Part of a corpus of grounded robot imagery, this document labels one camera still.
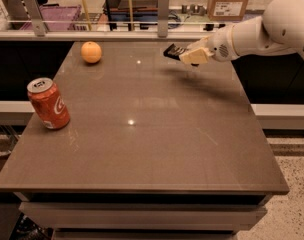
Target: red can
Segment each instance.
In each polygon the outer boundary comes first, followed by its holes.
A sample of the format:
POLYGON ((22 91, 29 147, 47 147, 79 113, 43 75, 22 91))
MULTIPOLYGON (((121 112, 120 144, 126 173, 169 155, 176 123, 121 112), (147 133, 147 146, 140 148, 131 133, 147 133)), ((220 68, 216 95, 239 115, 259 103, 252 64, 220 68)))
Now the red can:
POLYGON ((57 85, 51 79, 35 79, 27 89, 29 100, 45 127, 60 129, 68 124, 69 112, 57 85))

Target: orange fruit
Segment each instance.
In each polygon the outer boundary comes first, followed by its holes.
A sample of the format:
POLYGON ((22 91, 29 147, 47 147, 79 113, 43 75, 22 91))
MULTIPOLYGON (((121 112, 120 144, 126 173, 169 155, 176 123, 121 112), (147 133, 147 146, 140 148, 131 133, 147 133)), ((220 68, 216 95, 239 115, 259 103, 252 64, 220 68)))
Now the orange fruit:
POLYGON ((88 63, 96 63, 101 59, 102 49, 95 42, 85 42, 81 47, 81 56, 88 63))

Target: box label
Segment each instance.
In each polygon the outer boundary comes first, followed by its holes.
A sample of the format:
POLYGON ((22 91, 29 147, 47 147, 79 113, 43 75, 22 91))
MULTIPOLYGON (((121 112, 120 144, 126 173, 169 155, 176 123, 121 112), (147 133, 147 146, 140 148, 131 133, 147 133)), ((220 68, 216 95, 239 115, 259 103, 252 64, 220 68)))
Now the box label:
POLYGON ((214 16, 240 16, 243 2, 216 2, 214 16))

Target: brown box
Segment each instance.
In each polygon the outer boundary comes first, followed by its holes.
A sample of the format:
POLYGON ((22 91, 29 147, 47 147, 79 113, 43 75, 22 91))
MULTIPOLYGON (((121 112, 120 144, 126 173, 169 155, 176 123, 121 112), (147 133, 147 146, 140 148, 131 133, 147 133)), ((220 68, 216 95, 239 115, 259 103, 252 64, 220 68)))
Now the brown box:
POLYGON ((240 21, 248 0, 208 0, 207 14, 214 21, 240 21))

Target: yellow stick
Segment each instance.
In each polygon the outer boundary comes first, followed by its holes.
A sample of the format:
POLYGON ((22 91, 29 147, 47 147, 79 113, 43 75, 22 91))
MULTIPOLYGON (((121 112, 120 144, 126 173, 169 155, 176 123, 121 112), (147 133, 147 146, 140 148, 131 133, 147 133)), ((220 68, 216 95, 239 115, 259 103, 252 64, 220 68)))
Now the yellow stick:
POLYGON ((91 26, 91 22, 90 22, 90 16, 89 16, 89 12, 88 12, 88 6, 86 4, 86 1, 82 0, 82 4, 83 4, 83 7, 84 7, 85 17, 86 17, 86 20, 88 22, 89 30, 92 30, 92 26, 91 26))
POLYGON ((129 0, 129 10, 130 10, 131 30, 134 30, 132 0, 129 0))

